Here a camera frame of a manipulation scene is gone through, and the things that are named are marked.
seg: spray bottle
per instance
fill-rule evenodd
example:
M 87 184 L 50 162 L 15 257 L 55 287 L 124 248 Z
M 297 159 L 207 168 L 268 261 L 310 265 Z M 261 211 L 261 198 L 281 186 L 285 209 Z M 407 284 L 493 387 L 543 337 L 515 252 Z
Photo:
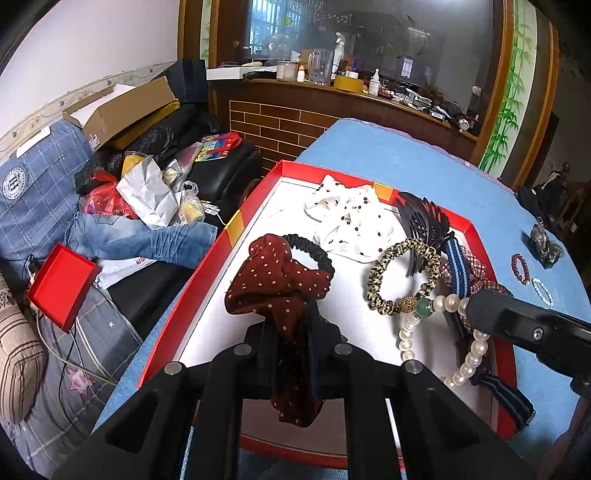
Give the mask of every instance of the spray bottle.
M 336 78 L 336 72 L 339 69 L 339 63 L 345 58 L 345 36 L 341 32 L 336 33 L 336 47 L 335 54 L 333 56 L 333 66 L 331 80 Z
M 369 82 L 369 94 L 371 96 L 377 97 L 379 92 L 379 69 L 375 69 L 374 76 L 372 77 L 371 81 Z

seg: green bead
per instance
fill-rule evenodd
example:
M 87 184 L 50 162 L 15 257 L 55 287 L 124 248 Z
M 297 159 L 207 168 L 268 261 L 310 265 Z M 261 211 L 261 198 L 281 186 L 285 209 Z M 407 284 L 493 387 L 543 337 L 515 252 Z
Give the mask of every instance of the green bead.
M 429 299 L 420 299 L 414 311 L 417 312 L 417 316 L 421 317 L 422 319 L 427 318 L 429 315 L 433 313 L 433 301 Z

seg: black bag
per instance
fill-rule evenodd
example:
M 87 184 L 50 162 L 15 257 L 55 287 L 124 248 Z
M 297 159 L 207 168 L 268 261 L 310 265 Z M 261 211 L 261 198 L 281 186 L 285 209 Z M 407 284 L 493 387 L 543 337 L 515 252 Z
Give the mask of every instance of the black bag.
M 78 195 L 88 195 L 100 185 L 99 181 L 91 180 L 96 170 L 106 170 L 114 175 L 117 180 L 121 179 L 123 169 L 123 152 L 105 147 L 95 152 L 86 162 L 84 168 L 74 174 L 74 185 Z
M 126 150 L 153 155 L 158 166 L 166 168 L 179 150 L 212 133 L 217 133 L 217 125 L 207 113 L 207 105 L 185 103 L 150 127 Z
M 204 60 L 177 60 L 156 78 L 159 77 L 166 77 L 168 86 L 181 104 L 209 101 Z

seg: striped strap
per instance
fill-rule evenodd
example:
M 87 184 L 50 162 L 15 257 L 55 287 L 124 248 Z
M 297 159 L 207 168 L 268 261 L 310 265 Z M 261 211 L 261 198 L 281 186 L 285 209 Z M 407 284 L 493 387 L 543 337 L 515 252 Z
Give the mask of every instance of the striped strap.
M 450 236 L 445 240 L 443 249 L 452 271 L 453 292 L 461 299 L 467 297 L 470 294 L 470 273 L 460 244 L 454 236 Z
M 534 406 L 517 388 L 512 388 L 496 375 L 475 376 L 477 385 L 488 388 L 515 422 L 517 433 L 523 431 L 534 419 Z
M 452 290 L 462 299 L 470 294 L 470 272 L 466 258 L 454 236 L 450 236 L 444 241 L 443 250 L 447 254 L 449 267 L 452 272 Z M 470 332 L 468 332 L 457 312 L 448 314 L 447 318 L 452 321 L 453 329 L 456 331 L 458 338 L 464 340 L 463 342 L 458 342 L 458 345 L 465 346 L 466 351 L 459 352 L 460 358 L 464 358 L 468 353 L 471 337 Z M 524 430 L 534 418 L 534 406 L 527 397 L 517 388 L 507 385 L 496 375 L 488 373 L 474 375 L 470 379 L 470 382 L 472 385 L 482 385 L 491 391 L 499 404 L 515 422 L 517 432 Z

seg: blue tablecloth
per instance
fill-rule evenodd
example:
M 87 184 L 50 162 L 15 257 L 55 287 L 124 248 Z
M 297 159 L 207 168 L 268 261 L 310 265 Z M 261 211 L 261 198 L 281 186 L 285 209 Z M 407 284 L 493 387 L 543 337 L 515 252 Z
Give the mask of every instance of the blue tablecloth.
M 534 218 L 519 206 L 510 191 L 468 163 L 405 135 L 351 119 L 337 121 L 298 161 L 426 196 L 470 219 L 484 243 L 498 281 L 515 297 L 544 306 L 533 287 L 519 283 L 511 271 L 511 256 L 519 252 L 532 278 L 540 278 L 550 289 L 554 310 L 582 320 L 591 319 L 587 294 L 570 257 L 565 255 L 554 268 L 544 270 L 522 241 L 523 234 L 529 234 L 535 223 Z M 139 375 L 179 296 L 123 375 L 97 427 L 135 392 Z M 539 364 L 533 354 L 516 348 L 515 361 L 518 387 L 532 401 L 537 415 L 524 432 L 511 440 L 511 445 L 535 465 L 540 455 L 567 429 L 577 396 L 569 388 L 570 379 Z

